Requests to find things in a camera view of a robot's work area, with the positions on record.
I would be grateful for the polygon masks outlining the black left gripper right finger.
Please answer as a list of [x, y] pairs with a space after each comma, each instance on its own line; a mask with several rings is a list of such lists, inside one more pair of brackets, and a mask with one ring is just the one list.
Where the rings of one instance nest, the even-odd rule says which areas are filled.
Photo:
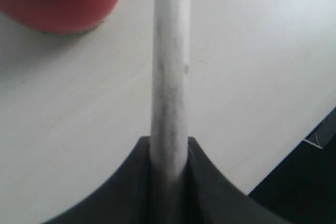
[[288, 223], [236, 188], [193, 137], [188, 138], [185, 190], [186, 223]]

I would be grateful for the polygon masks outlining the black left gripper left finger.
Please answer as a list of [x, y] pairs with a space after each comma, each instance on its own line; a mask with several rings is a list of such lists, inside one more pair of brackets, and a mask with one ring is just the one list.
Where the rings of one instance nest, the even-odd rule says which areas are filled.
[[149, 137], [142, 136], [97, 190], [47, 223], [148, 223], [149, 189]]

